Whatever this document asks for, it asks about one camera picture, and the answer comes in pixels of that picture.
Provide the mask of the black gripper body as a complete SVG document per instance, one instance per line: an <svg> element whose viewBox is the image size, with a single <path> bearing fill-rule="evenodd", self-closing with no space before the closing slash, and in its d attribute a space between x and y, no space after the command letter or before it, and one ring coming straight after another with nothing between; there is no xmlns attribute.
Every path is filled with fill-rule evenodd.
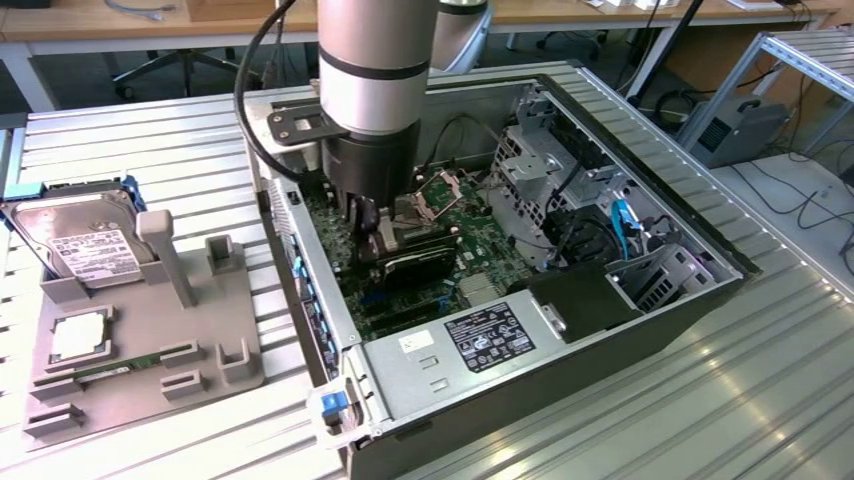
<svg viewBox="0 0 854 480"><path fill-rule="evenodd" d="M408 188L420 121L387 135L351 132L322 142L323 171L343 194L392 201Z"/></svg>

